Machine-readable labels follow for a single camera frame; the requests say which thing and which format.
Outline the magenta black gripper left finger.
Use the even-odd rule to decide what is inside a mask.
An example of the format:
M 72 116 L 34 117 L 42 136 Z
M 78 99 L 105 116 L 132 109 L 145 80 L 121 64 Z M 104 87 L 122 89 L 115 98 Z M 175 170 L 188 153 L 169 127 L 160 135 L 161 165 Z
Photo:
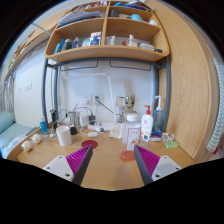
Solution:
M 66 160 L 74 174 L 73 183 L 81 185 L 93 155 L 92 145 L 87 145 L 66 157 Z

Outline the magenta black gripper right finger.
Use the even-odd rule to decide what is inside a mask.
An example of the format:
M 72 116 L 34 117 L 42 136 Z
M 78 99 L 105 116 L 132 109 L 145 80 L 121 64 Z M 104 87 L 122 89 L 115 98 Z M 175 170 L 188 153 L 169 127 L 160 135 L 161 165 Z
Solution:
M 160 160 L 160 157 L 153 152 L 140 147 L 134 146 L 134 157 L 136 159 L 143 183 L 145 185 L 153 182 L 152 174 Z

